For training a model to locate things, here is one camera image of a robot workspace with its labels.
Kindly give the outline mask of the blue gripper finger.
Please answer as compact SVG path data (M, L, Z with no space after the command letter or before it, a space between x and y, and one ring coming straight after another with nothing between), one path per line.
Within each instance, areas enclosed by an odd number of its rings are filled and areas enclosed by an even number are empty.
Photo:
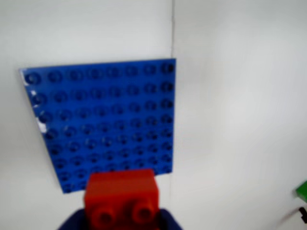
M156 221L158 230L183 230L172 214L164 208L158 211Z
M58 230L89 230L89 224L84 209L79 209L70 215Z

